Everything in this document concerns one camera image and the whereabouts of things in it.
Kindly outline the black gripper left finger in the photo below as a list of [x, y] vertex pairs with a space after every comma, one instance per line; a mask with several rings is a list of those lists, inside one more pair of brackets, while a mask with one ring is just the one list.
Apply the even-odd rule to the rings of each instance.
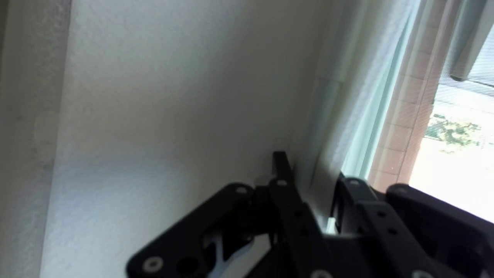
[[273, 180], [279, 187], [290, 187], [293, 184], [293, 170], [286, 152], [275, 152], [273, 156]]

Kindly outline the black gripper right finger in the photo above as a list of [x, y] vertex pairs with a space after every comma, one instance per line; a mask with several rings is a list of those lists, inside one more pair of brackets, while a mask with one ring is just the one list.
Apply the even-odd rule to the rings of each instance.
[[355, 192], [358, 186], [360, 183], [357, 180], [346, 178], [343, 173], [338, 175], [330, 210], [338, 232], [357, 230]]

